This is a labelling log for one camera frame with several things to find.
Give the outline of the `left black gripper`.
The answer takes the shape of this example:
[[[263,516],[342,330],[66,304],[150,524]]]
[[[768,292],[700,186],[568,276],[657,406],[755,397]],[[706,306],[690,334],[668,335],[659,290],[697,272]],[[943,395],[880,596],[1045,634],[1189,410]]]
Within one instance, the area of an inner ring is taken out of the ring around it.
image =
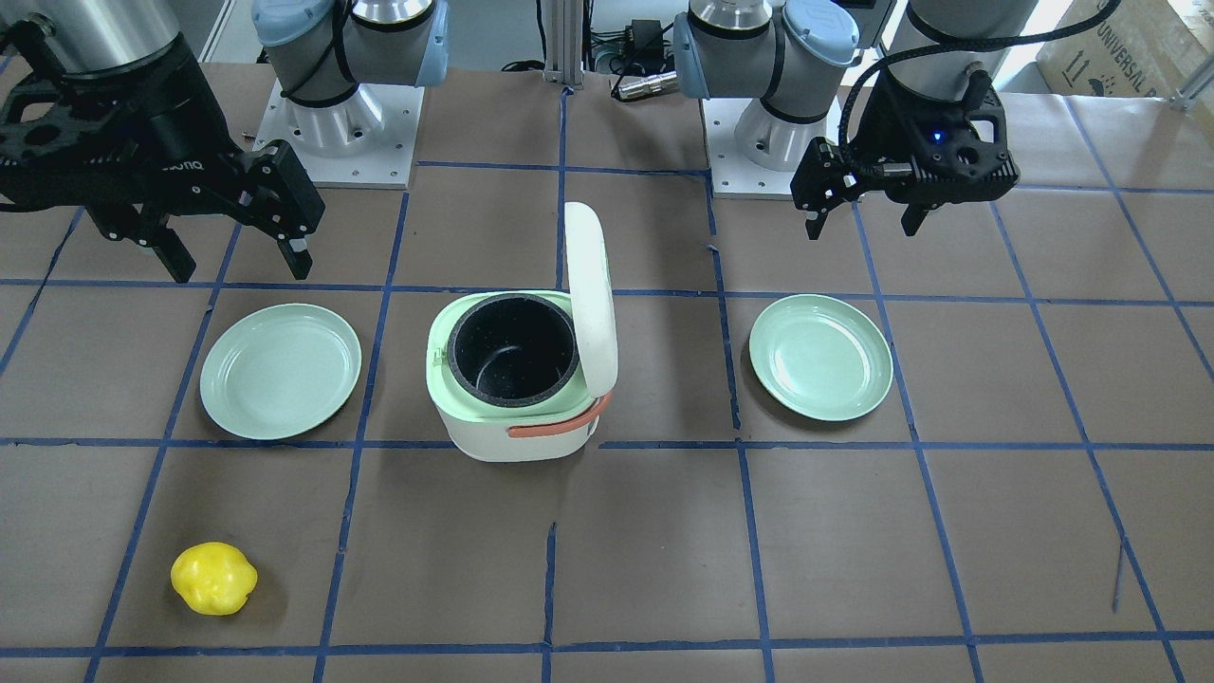
[[[988,203],[1006,195],[1021,173],[1006,148],[1006,119],[989,73],[963,74],[955,102],[921,96],[883,73],[846,144],[812,138],[792,178],[792,199],[817,241],[833,207],[867,192],[903,204],[901,228],[915,237],[944,204]]]

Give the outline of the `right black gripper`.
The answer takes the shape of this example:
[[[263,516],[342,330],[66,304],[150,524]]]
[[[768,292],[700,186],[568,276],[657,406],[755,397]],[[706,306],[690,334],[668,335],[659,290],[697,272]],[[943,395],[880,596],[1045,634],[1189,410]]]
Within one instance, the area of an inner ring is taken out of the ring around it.
[[[30,72],[2,103],[2,207],[152,206],[226,214],[278,239],[296,281],[324,203],[285,141],[251,152],[229,137],[212,89],[181,34],[126,66],[72,74],[47,36],[8,34]],[[152,252],[177,284],[195,260],[176,232]]]

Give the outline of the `green plate near right arm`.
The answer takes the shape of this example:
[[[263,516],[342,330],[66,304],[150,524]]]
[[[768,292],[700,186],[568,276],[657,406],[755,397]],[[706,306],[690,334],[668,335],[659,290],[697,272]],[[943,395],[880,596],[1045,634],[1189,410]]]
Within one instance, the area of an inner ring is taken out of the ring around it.
[[[203,362],[209,419],[251,440],[282,440],[327,422],[361,376],[359,332],[317,304],[273,304],[243,317]]]

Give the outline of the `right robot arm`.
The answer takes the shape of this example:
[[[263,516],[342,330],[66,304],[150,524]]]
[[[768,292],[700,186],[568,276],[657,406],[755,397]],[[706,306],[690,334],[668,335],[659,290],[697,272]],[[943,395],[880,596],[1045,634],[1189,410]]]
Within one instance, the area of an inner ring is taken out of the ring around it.
[[[254,2],[285,133],[246,150],[165,2],[5,1],[2,52],[29,73],[2,102],[2,211],[84,207],[178,284],[195,262],[169,220],[222,214],[304,280],[325,211],[314,164],[398,150],[376,90],[443,82],[448,15],[444,1]]]

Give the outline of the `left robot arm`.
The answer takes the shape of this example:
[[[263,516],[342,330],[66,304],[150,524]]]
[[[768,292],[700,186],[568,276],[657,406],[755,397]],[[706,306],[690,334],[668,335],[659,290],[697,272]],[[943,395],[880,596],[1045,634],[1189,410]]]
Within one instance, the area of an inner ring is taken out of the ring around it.
[[[1023,30],[1031,12],[1027,1],[906,5],[894,35],[904,61],[881,66],[855,135],[843,104],[836,142],[815,136],[794,152],[792,198],[810,239],[833,207],[867,192],[903,204],[902,229],[914,237],[929,212],[1019,184],[988,66],[995,39]],[[671,50],[691,99],[753,99],[765,120],[806,129],[826,120],[857,64],[861,27],[833,1],[692,1],[673,19]]]

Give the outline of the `green plate near left arm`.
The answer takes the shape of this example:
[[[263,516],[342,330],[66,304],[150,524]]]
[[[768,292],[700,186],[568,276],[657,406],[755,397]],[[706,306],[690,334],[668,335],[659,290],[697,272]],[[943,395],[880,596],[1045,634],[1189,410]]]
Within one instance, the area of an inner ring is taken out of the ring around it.
[[[849,422],[875,410],[892,388],[892,347],[853,304],[818,294],[776,300],[747,338],[753,372],[781,406]]]

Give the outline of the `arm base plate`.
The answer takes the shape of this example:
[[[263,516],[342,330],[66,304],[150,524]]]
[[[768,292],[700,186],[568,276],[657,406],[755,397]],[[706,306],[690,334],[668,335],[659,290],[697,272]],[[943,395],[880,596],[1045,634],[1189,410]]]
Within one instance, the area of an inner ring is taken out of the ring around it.
[[[289,142],[318,189],[407,190],[426,92],[362,82],[351,99],[308,108],[283,97],[274,82],[253,148]]]
[[[789,123],[760,99],[702,99],[704,141],[714,193],[725,199],[789,200],[792,178],[809,142],[836,142],[840,99],[833,96],[822,120]]]

